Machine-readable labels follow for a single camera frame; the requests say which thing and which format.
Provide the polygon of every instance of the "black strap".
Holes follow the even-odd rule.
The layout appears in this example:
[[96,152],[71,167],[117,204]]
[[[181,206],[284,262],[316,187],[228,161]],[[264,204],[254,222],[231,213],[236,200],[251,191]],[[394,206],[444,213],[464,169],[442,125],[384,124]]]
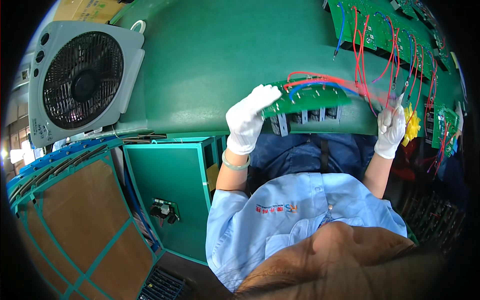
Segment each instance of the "black strap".
[[328,141],[320,141],[322,157],[320,158],[320,173],[328,173]]

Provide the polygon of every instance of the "white glove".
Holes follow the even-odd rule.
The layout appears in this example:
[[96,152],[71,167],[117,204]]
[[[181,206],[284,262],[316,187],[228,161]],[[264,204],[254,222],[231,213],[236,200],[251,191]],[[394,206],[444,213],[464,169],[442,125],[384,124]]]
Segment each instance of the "white glove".
[[396,149],[405,135],[405,113],[399,105],[394,111],[384,109],[378,114],[378,141],[375,153],[386,159],[395,157]]
[[455,113],[458,115],[458,130],[460,130],[460,132],[462,132],[463,130],[463,113],[462,113],[462,107],[460,106],[460,101],[457,101],[456,103],[456,109],[455,109]]
[[282,96],[278,87],[262,84],[239,103],[232,106],[225,116],[230,135],[227,148],[238,155],[252,152],[262,130],[264,120],[258,113]]

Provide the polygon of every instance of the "blue wire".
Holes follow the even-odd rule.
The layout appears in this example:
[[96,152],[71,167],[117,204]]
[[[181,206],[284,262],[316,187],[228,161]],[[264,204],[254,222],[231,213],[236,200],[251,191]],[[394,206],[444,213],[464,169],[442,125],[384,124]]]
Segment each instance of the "blue wire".
[[352,91],[346,87],[343,87],[343,86],[339,86],[338,84],[336,83],[332,83],[332,82],[328,82],[328,81],[312,81],[312,82],[309,82],[307,84],[299,84],[297,86],[295,86],[288,94],[288,96],[290,97],[290,100],[292,102],[294,102],[293,100],[293,95],[300,89],[303,89],[304,87],[307,87],[307,86],[310,86],[310,85],[314,85],[314,84],[324,84],[324,85],[329,85],[329,86],[334,86],[334,87],[338,87],[338,88],[341,88],[342,90],[345,90],[345,91],[349,91],[353,94],[356,94],[358,95],[359,93],[355,92],[355,91]]
[[[428,53],[428,55],[430,56],[430,59],[432,60],[432,71],[434,71],[434,70],[435,70],[435,64],[433,63],[432,54],[430,53],[430,51],[429,51],[427,48],[425,48],[425,47],[423,47],[423,48],[424,48],[425,50],[427,50],[427,53]],[[437,78],[436,78],[435,76],[433,77],[433,82],[434,82],[434,83],[433,83],[432,94],[435,93],[435,89],[436,89],[435,86],[437,85]]]
[[412,73],[413,65],[412,65],[412,59],[413,59],[413,49],[412,49],[412,39],[410,38],[410,34],[408,33],[407,30],[402,29],[402,31],[405,31],[405,33],[408,35],[408,41],[410,42],[410,72],[408,72],[408,75]]
[[[382,18],[385,20],[385,22],[387,22],[388,27],[390,28],[390,31],[393,31],[393,28],[392,28],[392,26],[390,25],[390,22],[387,20],[387,17],[385,17],[385,15],[384,15],[383,13],[381,13],[381,12],[376,12],[376,13],[373,14],[373,16],[376,16],[378,13],[382,16]],[[394,51],[393,51],[393,61],[395,62],[395,58],[396,58],[395,48],[394,48],[393,50],[394,50]]]
[[345,26],[345,12],[343,10],[342,3],[338,2],[338,5],[340,6],[340,8],[342,10],[342,29],[340,30],[340,37],[338,38],[338,44],[336,46],[335,51],[338,51],[338,49],[340,48],[340,42],[342,41],[342,36],[343,36],[343,27]]

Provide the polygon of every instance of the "green cabinet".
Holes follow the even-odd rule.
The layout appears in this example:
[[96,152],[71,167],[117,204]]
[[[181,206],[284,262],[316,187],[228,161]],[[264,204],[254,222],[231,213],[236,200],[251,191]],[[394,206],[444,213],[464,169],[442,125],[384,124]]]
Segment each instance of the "green cabinet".
[[[218,170],[225,147],[224,136],[166,139],[123,147],[140,205],[166,251],[206,264],[206,222],[213,196],[210,187],[216,181],[208,178],[207,169]],[[160,218],[149,215],[155,198],[176,203],[180,220],[169,224],[165,219],[160,224]]]

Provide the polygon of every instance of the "green workbench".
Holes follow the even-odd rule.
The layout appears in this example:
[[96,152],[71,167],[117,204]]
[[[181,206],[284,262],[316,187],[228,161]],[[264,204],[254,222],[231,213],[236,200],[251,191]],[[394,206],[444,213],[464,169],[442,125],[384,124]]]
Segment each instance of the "green workbench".
[[[112,22],[129,28],[146,22],[145,59],[128,110],[115,125],[117,133],[155,131],[169,137],[228,133],[225,113],[259,84],[285,80],[293,71],[329,74],[353,81],[352,51],[340,49],[332,16],[321,0],[136,0]],[[374,3],[394,12],[387,0]],[[427,27],[407,20],[417,32]],[[385,68],[387,60],[365,52],[367,82]],[[454,108],[463,99],[457,70],[437,72],[436,100]],[[397,91],[408,72],[401,70]],[[388,89],[389,76],[374,86]],[[412,93],[415,104],[418,82]],[[423,84],[417,108],[430,84]],[[104,130],[101,135],[110,135]],[[264,126],[269,131],[269,124]],[[368,103],[353,101],[343,108],[340,122],[327,120],[292,124],[292,132],[349,132],[377,134]]]

